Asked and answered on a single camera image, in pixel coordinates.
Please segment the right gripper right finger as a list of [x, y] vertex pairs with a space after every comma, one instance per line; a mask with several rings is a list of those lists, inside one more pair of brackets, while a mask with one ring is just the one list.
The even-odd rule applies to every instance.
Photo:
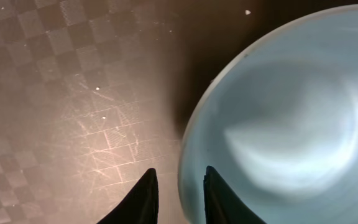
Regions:
[[203, 189], [207, 224], [266, 224], [242, 202], [212, 166], [206, 167]]

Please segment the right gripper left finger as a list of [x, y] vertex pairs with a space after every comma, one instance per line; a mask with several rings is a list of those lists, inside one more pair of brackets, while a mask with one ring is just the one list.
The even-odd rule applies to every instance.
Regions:
[[98, 224], [157, 224], [158, 179], [149, 168], [123, 200]]

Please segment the light blue small bowl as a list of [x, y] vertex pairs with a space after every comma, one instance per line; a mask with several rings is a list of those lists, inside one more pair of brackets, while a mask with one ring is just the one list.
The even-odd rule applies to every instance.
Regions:
[[358, 4], [282, 25], [212, 81], [183, 136], [190, 223], [209, 166], [266, 223], [358, 223]]

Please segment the brown serving tray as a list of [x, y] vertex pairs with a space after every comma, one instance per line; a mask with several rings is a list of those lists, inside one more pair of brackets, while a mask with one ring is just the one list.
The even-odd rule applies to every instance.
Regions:
[[149, 168], [158, 223], [199, 100], [244, 49], [358, 1], [0, 0], [0, 223], [97, 223]]

